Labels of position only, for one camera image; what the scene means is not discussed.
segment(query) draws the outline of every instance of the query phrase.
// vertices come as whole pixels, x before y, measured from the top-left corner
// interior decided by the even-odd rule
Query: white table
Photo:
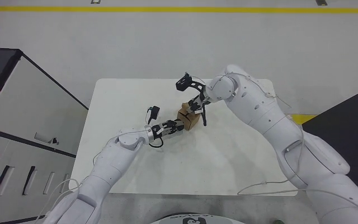
[[[72,178],[81,181],[91,172],[93,157],[120,129],[143,128],[149,106],[161,108],[152,125],[176,119],[182,102],[199,93],[192,88],[185,92],[177,91],[176,81],[98,80]],[[273,91],[271,81],[260,82]],[[286,179],[268,141],[237,119],[223,101],[208,105],[206,116],[207,127],[200,119],[193,130],[164,139],[164,146],[160,149],[144,146],[110,192],[236,195],[251,184]],[[290,183],[267,184],[247,189],[244,193],[290,189],[295,189]]]

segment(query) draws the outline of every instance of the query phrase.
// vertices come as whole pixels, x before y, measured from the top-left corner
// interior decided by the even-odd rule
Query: yellow stripe
[[[358,8],[244,8],[244,7],[78,7],[78,6],[0,6],[8,12],[222,12],[222,13],[358,13]]]
[[[316,115],[313,114],[291,114],[292,119],[297,124],[303,124],[312,118],[314,118]]]

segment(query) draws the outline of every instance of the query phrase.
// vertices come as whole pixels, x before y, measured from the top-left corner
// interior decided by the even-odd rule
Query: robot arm
[[[275,149],[284,175],[299,189],[308,189],[320,223],[356,223],[358,208],[322,190],[358,202],[358,187],[345,176],[343,157],[317,136],[301,130],[279,108],[273,93],[238,66],[229,65],[192,100],[191,110],[224,100],[241,121],[260,132]]]
[[[49,212],[44,223],[98,223],[103,200],[125,174],[142,145],[183,129],[183,122],[177,119],[145,126],[144,130],[120,131],[119,136],[107,142],[79,189],[64,197]]]

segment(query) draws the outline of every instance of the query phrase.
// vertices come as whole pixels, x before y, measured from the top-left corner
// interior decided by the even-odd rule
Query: cardboard box
[[[177,118],[184,123],[185,130],[191,130],[194,125],[199,121],[201,114],[188,113],[186,110],[189,108],[189,104],[186,102],[181,105],[181,109],[178,111]]]

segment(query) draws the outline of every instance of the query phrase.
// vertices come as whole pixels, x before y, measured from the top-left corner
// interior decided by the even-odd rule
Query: concrete floor
[[[316,224],[305,193],[295,197],[109,194],[99,224],[149,224],[177,212],[224,216],[246,224]]]
[[[90,0],[31,4],[87,6]],[[329,0],[330,7],[358,7]],[[1,5],[29,5],[3,0]],[[103,6],[316,7],[315,0],[115,1]],[[99,78],[210,78],[238,63],[269,78],[293,108],[318,114],[358,92],[357,15],[180,13],[0,13],[0,47],[20,48],[86,105]],[[295,197],[110,194],[100,224],[151,223],[175,212],[247,224],[318,223],[305,193]]]

